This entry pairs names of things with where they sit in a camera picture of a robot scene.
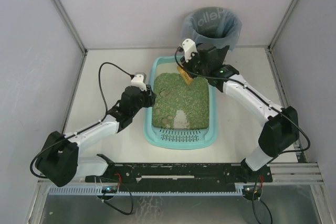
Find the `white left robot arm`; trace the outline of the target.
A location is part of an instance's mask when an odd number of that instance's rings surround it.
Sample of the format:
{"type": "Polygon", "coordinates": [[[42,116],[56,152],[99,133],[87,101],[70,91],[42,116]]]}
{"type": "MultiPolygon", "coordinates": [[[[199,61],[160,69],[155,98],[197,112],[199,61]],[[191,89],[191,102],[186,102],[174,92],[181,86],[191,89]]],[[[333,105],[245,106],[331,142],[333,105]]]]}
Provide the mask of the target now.
{"type": "Polygon", "coordinates": [[[68,135],[54,131],[50,133],[42,150],[32,160],[30,170],[37,169],[39,178],[47,178],[62,187],[75,177],[100,176],[109,162],[102,155],[94,159],[79,160],[80,154],[100,140],[118,134],[127,128],[142,108],[155,104],[156,95],[149,84],[141,90],[128,86],[121,99],[96,123],[68,135]]]}

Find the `orange litter scoop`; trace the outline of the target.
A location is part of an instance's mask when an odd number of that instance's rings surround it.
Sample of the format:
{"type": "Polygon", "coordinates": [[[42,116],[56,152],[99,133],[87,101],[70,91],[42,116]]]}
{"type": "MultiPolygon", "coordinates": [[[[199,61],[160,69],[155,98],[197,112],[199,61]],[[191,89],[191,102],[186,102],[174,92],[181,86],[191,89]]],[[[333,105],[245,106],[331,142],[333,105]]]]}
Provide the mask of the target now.
{"type": "Polygon", "coordinates": [[[185,81],[185,83],[189,86],[192,83],[193,78],[191,78],[189,76],[189,74],[185,70],[183,70],[181,67],[178,66],[177,70],[180,73],[180,75],[182,76],[182,78],[185,81]]]}

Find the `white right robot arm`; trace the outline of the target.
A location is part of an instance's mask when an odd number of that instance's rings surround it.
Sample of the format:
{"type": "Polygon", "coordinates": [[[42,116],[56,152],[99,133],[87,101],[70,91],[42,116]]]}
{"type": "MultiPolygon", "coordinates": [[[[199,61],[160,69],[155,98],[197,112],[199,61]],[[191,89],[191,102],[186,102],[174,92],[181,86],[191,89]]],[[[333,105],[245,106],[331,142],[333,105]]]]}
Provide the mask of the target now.
{"type": "Polygon", "coordinates": [[[237,69],[224,64],[226,49],[197,46],[193,57],[159,57],[154,62],[149,83],[156,94],[153,107],[145,110],[144,136],[157,147],[197,150],[214,145],[217,114],[236,122],[224,128],[224,139],[240,136],[248,127],[244,116],[225,100],[216,102],[215,92],[235,99],[255,116],[262,127],[242,163],[258,171],[291,146],[299,137],[298,115],[292,107],[283,108],[268,100],[243,78],[237,69]]]}

